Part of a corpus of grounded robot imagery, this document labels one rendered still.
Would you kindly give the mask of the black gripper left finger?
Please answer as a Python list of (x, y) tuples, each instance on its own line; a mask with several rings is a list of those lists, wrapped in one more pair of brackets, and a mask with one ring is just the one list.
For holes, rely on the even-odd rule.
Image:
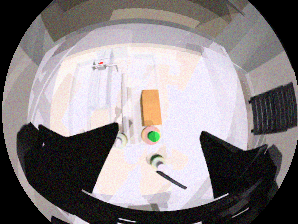
[(39, 129), (44, 144), (63, 159), (74, 179), (82, 185), (82, 189), (92, 193), (102, 165), (117, 139), (118, 123), (108, 123), (92, 131), (67, 137), (41, 124)]

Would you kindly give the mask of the brown cardboard box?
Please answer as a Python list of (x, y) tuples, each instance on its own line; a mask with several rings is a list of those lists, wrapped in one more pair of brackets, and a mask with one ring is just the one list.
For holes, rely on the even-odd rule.
[(141, 93), (142, 127), (161, 124), (161, 104), (158, 101), (157, 89), (149, 89)]

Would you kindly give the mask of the dark grey thin bar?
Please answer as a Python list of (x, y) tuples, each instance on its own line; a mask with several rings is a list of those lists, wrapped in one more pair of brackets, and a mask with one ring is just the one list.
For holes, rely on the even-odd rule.
[(157, 172), (157, 173), (158, 173), (158, 175), (164, 177), (164, 179), (170, 181), (170, 183), (176, 184), (176, 185), (180, 186), (180, 188), (186, 189), (185, 185), (182, 185), (182, 184), (178, 183), (178, 181), (173, 180), (172, 177), (169, 177), (168, 175), (165, 175), (165, 173), (162, 173), (162, 172)]

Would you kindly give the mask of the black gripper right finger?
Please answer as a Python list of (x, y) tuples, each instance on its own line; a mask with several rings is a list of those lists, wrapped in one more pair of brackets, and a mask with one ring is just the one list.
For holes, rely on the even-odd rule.
[(239, 177), (250, 168), (251, 163), (267, 151), (267, 145), (243, 151), (226, 143), (210, 132), (202, 131), (200, 136), (201, 151), (204, 153), (206, 165), (212, 183), (213, 198), (227, 194), (227, 189), (237, 183)]

